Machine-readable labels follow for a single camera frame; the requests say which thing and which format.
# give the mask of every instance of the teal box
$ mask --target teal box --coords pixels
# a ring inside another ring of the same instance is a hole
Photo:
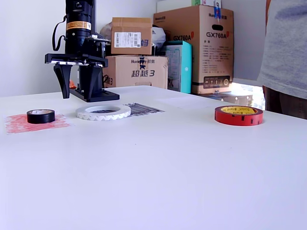
[[[168,57],[168,89],[191,93],[192,45],[184,41],[166,42],[161,51]]]

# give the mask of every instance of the barcode sticker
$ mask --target barcode sticker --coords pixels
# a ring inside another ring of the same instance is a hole
[[[140,32],[115,32],[114,47],[115,48],[141,48]]]

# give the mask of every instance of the gray shirt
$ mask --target gray shirt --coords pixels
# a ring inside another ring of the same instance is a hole
[[[307,0],[272,0],[260,82],[307,99]]]

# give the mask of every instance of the white tape roll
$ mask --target white tape roll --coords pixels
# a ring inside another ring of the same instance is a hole
[[[93,113],[95,111],[111,110],[111,113]],[[131,115],[131,109],[125,105],[119,106],[94,106],[76,110],[77,118],[87,121],[111,121],[126,118]]]

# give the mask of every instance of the white box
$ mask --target white box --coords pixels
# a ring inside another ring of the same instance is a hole
[[[196,5],[214,6],[214,2],[222,7],[222,0],[162,0],[157,2],[157,13]]]

